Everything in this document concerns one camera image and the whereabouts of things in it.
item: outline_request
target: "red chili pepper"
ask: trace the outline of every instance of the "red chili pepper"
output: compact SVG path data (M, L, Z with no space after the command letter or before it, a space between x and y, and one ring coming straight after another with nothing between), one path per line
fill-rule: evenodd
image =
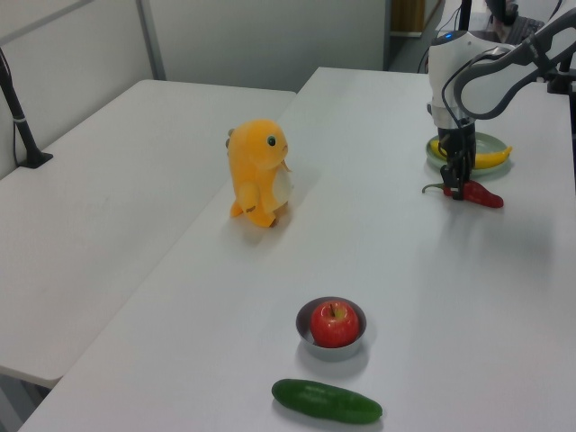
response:
M424 193L429 187L437 187L442 189L444 195L452 196L452 190L443 183L429 184L428 186L424 186L422 193ZM486 207L491 207L492 209L499 209L500 207L504 206L504 200L502 200L502 198L495 195L494 193L491 193L480 183L474 182L473 180L464 183L463 197L466 201L484 205Z

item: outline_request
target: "plush toy belly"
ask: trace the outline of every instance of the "plush toy belly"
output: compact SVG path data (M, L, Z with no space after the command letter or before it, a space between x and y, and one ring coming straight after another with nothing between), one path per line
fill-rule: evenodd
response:
M290 175L285 169L278 169L276 176L274 177L274 183L272 184L272 195L278 203L278 207L288 203L288 198L290 198L291 192L292 183L290 182Z

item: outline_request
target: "metal bowl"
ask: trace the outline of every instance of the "metal bowl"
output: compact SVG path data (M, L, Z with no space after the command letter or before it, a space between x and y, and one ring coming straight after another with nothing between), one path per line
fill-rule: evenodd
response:
M316 342L314 342L314 337L312 337L312 333L310 332L312 313L323 302L330 300L348 303L358 316L360 331L358 332L356 340L350 345L341 346L339 348L324 348L316 345ZM360 346L362 345L362 336L366 330L366 316L357 304L348 299L343 299L341 297L320 297L319 299L309 301L300 309L296 316L296 329L300 334L302 343L313 356L320 360L324 360L325 362L341 362L342 360L352 357L360 349Z

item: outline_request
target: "stuffed animal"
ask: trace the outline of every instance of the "stuffed animal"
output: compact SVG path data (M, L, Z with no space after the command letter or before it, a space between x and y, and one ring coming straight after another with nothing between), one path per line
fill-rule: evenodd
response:
M245 213L257 226L273 227L275 211L288 202L292 191L282 129L271 120L247 121L229 131L226 147L236 194L230 216Z

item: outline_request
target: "gray wall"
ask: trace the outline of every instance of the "gray wall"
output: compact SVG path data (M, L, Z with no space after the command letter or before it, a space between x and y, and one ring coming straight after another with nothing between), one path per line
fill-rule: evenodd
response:
M384 68L390 0L143 2L168 80L297 92L318 67Z
M87 3L4 43L2 49L41 149L136 82L152 78L135 0ZM14 170L12 129L12 115L1 95L0 178Z

